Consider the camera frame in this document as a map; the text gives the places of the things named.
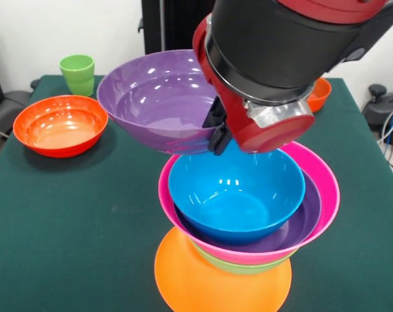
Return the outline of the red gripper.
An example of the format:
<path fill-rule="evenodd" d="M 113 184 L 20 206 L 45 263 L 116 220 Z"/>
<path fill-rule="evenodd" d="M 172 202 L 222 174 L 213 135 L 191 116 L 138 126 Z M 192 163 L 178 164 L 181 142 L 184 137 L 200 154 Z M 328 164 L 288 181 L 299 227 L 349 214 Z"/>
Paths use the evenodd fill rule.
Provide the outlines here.
<path fill-rule="evenodd" d="M 314 115 L 306 98 L 309 88 L 300 99 L 277 106 L 261 105 L 232 90 L 213 67 L 217 54 L 211 35 L 211 16 L 206 16 L 196 28 L 193 49 L 206 80 L 217 96 L 202 124 L 216 127 L 208 150 L 220 156 L 232 139 L 247 153 L 265 153 L 295 140 L 314 123 Z"/>

